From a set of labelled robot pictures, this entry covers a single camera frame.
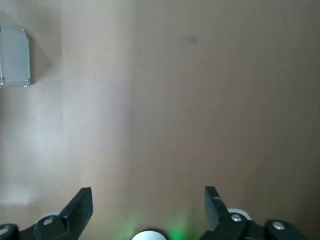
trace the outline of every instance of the black plastic arm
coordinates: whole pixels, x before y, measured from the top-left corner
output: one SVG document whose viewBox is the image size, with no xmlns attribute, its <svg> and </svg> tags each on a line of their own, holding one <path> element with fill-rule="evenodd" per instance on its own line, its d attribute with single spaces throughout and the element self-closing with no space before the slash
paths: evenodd
<svg viewBox="0 0 320 240">
<path fill-rule="evenodd" d="M 239 213 L 229 213 L 217 190 L 205 187 L 205 213 L 211 230 L 200 240 L 307 240 L 291 223 L 283 220 L 268 220 L 264 226 Z"/>
<path fill-rule="evenodd" d="M 77 240 L 93 214 L 92 191 L 81 188 L 58 215 L 46 216 L 19 231 L 16 224 L 0 225 L 0 240 Z"/>
</svg>

